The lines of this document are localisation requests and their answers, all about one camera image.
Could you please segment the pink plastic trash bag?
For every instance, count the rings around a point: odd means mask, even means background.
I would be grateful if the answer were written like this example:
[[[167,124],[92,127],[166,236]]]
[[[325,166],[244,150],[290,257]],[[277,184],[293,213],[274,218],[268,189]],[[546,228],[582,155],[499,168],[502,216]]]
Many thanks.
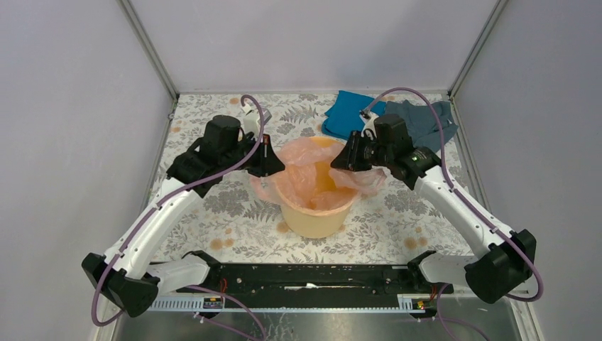
[[[261,200],[315,211],[337,210],[362,195],[377,194],[386,179],[383,170],[355,173],[330,166],[343,147],[316,136],[289,141],[276,151],[285,170],[267,178],[251,176],[251,186]]]

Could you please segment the yellow plastic trash bin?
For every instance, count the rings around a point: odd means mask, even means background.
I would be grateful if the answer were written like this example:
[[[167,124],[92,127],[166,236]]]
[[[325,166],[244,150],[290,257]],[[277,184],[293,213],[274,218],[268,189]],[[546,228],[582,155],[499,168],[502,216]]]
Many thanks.
[[[286,169],[274,180],[275,197],[288,227],[310,239],[336,233],[343,225],[358,191],[339,187],[330,163],[343,144],[313,136],[286,143],[278,152]]]

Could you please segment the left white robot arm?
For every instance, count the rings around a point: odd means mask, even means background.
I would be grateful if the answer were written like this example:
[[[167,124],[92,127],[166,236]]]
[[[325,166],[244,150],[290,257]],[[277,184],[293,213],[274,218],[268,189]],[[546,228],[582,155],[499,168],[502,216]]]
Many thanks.
[[[175,157],[155,198],[124,235],[103,254],[90,253],[83,259],[82,268],[95,287],[94,304],[104,296],[134,318],[161,294],[192,285],[204,292],[218,287],[219,271],[196,253],[161,264],[151,259],[186,212],[226,174],[246,171],[261,178],[285,169],[263,131],[267,120],[257,112],[249,112],[242,121],[217,115],[204,134]]]

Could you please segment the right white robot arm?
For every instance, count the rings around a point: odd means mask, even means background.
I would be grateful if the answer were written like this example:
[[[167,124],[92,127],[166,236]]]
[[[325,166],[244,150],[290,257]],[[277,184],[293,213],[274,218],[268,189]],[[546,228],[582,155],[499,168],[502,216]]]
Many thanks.
[[[405,122],[386,114],[371,119],[363,131],[352,131],[331,167],[364,172],[374,166],[429,201],[465,239],[472,256],[424,253],[413,259],[408,286],[424,293],[435,283],[467,286],[485,303],[510,297],[511,291],[537,276],[537,241],[528,230],[519,232],[493,217],[457,184],[442,160],[427,147],[416,148]]]

